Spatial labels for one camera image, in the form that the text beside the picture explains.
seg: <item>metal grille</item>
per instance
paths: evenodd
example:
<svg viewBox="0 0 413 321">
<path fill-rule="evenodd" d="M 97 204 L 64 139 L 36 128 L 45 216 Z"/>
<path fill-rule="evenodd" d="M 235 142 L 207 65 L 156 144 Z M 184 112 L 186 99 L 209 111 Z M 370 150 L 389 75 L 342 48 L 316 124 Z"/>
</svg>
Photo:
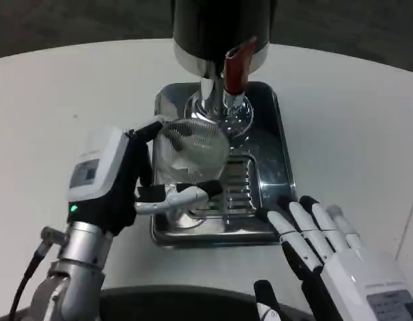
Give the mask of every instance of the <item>metal grille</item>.
<svg viewBox="0 0 413 321">
<path fill-rule="evenodd" d="M 251 157 L 230 156 L 220 180 L 224 193 L 192 211 L 196 217 L 248 217 L 261 206 L 257 169 Z"/>
</svg>

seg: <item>robotic hand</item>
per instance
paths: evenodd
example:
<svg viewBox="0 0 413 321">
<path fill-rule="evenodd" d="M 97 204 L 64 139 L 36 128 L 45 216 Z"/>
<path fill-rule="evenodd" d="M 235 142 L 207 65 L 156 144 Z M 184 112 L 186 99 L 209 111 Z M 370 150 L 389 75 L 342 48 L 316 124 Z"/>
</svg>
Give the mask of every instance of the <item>robotic hand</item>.
<svg viewBox="0 0 413 321">
<path fill-rule="evenodd" d="M 392 257 L 366 249 L 340 207 L 324 209 L 308 196 L 283 199 L 278 211 L 261 209 L 315 319 L 413 320 L 413 297 Z M 290 320 L 267 280 L 254 285 L 260 320 Z"/>
<path fill-rule="evenodd" d="M 114 236 L 131 226 L 137 215 L 188 209 L 223 192 L 218 181 L 151 185 L 147 142 L 157 136 L 163 124 L 164 120 L 156 117 L 139 130 L 125 132 L 111 127 L 90 133 L 70 180 L 68 229 L 65 233 L 43 229 L 43 241 L 15 295 L 10 321 L 15 319 L 28 279 L 53 244 L 61 247 L 58 260 L 35 291 L 29 316 L 34 321 L 93 321 L 105 277 L 102 270 Z M 138 179 L 142 186 L 136 197 Z"/>
</svg>

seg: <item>gray carpet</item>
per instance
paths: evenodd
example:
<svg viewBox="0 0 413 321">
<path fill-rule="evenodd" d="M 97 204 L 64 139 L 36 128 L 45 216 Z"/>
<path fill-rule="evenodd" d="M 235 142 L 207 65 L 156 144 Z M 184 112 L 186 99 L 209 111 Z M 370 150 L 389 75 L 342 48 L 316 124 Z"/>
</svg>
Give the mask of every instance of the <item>gray carpet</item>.
<svg viewBox="0 0 413 321">
<path fill-rule="evenodd" d="M 0 0 L 0 57 L 172 37 L 169 7 L 170 0 Z M 413 0 L 280 0 L 271 40 L 413 71 Z"/>
</svg>

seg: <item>stainless steel tray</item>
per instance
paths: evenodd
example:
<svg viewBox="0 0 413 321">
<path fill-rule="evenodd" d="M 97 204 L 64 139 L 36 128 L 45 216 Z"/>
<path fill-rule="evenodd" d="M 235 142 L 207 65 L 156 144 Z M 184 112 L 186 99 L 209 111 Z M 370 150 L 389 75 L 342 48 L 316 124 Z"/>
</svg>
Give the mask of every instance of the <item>stainless steel tray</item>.
<svg viewBox="0 0 413 321">
<path fill-rule="evenodd" d="M 187 100 L 199 88 L 199 83 L 168 85 L 156 97 L 155 114 L 182 118 Z M 283 124 L 277 97 L 267 84 L 249 82 L 246 95 L 254 108 L 254 122 L 249 139 L 232 152 L 223 171 L 225 193 L 194 211 L 194 216 L 204 221 L 191 229 L 176 229 L 164 215 L 153 216 L 151 235 L 156 243 L 194 247 L 277 241 L 253 214 L 258 207 L 276 208 L 282 195 L 296 196 Z M 153 153 L 154 182 L 164 183 L 156 165 Z"/>
</svg>

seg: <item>round table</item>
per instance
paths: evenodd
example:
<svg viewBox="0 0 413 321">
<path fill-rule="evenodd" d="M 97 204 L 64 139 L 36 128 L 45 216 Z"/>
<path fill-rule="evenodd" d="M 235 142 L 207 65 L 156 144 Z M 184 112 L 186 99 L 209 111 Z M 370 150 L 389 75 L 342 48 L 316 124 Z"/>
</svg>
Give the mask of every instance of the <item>round table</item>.
<svg viewBox="0 0 413 321">
<path fill-rule="evenodd" d="M 61 47 L 0 59 L 0 316 L 45 225 L 63 229 L 66 191 L 86 134 L 153 115 L 156 93 L 196 81 L 170 39 Z M 278 95 L 299 195 L 341 205 L 372 249 L 398 255 L 413 283 L 413 73 L 366 60 L 271 45 L 250 80 Z M 50 253 L 23 295 L 29 304 Z M 279 246 L 170 250 L 149 218 L 117 237 L 105 288 L 192 284 L 253 293 L 267 278 L 280 302 L 309 311 Z"/>
</svg>

